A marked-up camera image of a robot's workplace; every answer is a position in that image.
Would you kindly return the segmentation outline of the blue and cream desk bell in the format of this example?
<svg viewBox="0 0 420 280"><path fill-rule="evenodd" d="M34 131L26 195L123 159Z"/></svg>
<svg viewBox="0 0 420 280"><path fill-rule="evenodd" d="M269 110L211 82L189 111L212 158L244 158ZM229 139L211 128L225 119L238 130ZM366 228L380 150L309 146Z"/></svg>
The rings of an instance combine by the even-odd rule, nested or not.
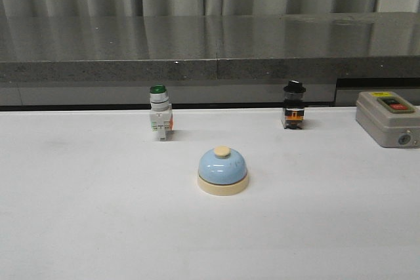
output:
<svg viewBox="0 0 420 280"><path fill-rule="evenodd" d="M242 192L249 184L243 155L227 146L208 150L199 160L197 182L211 195L229 196Z"/></svg>

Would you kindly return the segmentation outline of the grey stone ledge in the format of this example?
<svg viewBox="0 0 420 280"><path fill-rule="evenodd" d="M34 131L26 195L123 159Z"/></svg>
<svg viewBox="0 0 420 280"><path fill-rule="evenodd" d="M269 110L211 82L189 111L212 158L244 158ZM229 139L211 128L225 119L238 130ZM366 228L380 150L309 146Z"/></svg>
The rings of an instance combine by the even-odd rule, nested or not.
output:
<svg viewBox="0 0 420 280"><path fill-rule="evenodd" d="M58 17L1 20L4 107L278 106L290 79L311 106L363 90L419 103L419 15Z"/></svg>

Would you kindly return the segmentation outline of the green pushbutton switch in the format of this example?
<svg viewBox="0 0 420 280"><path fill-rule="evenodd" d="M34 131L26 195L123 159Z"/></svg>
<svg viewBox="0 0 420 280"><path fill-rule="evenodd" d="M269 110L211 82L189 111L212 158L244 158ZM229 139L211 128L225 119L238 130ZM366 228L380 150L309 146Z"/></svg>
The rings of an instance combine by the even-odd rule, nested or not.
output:
<svg viewBox="0 0 420 280"><path fill-rule="evenodd" d="M150 124L160 140L165 140L173 129L173 109L165 85L150 87Z"/></svg>

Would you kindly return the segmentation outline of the black selector switch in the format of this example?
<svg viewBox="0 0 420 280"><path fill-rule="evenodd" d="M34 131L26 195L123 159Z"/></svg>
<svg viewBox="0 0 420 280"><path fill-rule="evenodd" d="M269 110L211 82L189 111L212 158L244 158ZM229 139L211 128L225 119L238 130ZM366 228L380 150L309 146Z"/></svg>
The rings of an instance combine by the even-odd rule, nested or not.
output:
<svg viewBox="0 0 420 280"><path fill-rule="evenodd" d="M302 129L305 115L303 97L306 88L300 81L289 80L283 89L282 125L284 129Z"/></svg>

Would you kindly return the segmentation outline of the grey control switch box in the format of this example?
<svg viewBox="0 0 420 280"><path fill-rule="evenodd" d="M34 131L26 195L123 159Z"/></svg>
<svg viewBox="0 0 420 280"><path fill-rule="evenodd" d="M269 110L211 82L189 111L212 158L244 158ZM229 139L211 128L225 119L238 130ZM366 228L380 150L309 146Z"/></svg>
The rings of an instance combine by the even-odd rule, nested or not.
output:
<svg viewBox="0 0 420 280"><path fill-rule="evenodd" d="M360 92L356 121L384 148L419 147L419 109L395 92Z"/></svg>

